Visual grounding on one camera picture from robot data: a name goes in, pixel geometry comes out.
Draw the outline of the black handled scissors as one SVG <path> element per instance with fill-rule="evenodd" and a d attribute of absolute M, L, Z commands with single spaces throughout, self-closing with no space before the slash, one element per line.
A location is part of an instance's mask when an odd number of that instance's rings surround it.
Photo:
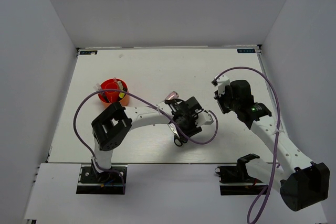
<path fill-rule="evenodd" d="M 184 144 L 186 144 L 188 142 L 188 140 L 186 138 L 179 135 L 179 133 L 178 133 L 174 124 L 170 123 L 170 124 L 168 124 L 168 127 L 174 135 L 173 136 L 173 142 L 177 147 L 182 147 Z"/>

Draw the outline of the yellow cap black highlighter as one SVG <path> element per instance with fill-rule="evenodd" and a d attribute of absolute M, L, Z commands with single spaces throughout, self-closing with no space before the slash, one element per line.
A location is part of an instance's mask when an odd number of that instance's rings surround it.
<path fill-rule="evenodd" d="M 123 99 L 124 96 L 125 96 L 125 93 L 122 93 L 122 92 L 120 92 L 119 95 L 118 95 L 119 99 Z"/>

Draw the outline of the green correction tape case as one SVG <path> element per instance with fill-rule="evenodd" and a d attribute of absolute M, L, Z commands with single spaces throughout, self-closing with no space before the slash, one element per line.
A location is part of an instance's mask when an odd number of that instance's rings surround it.
<path fill-rule="evenodd" d="M 117 85 L 118 85 L 120 90 L 124 90 L 124 86 L 123 86 L 121 81 L 117 81 Z"/>

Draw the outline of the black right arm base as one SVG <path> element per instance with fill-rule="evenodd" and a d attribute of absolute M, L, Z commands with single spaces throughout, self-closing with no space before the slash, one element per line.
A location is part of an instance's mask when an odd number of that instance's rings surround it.
<path fill-rule="evenodd" d="M 221 196 L 257 196 L 267 185 L 252 177 L 242 178 L 234 165 L 217 166 Z"/>

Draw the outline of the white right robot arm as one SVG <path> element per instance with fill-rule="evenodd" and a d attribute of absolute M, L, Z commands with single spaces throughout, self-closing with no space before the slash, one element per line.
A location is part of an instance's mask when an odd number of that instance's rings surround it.
<path fill-rule="evenodd" d="M 276 119 L 263 104 L 254 101 L 246 80 L 230 81 L 225 75 L 213 80 L 215 100 L 222 113 L 234 112 L 249 130 L 273 153 L 281 169 L 273 168 L 257 154 L 247 154 L 224 172 L 225 183 L 259 180 L 277 191 L 286 206 L 299 211 L 327 199 L 330 170 L 301 152 L 289 137 L 277 129 Z"/>

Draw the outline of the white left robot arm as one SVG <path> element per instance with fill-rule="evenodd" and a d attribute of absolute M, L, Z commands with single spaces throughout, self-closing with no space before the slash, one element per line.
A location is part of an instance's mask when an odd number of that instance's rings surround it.
<path fill-rule="evenodd" d="M 153 124 L 176 123 L 178 137 L 186 139 L 202 131 L 199 114 L 202 106 L 195 97 L 186 101 L 166 100 L 150 106 L 130 107 L 116 102 L 108 106 L 91 123 L 95 140 L 91 158 L 93 176 L 101 182 L 110 178 L 113 150 L 120 146 L 129 131 Z"/>

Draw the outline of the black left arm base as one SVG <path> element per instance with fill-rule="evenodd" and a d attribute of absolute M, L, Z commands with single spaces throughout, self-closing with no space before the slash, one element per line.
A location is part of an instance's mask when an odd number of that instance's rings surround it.
<path fill-rule="evenodd" d="M 116 173 L 96 173 L 91 166 L 81 166 L 76 194 L 124 195 L 126 187 Z"/>

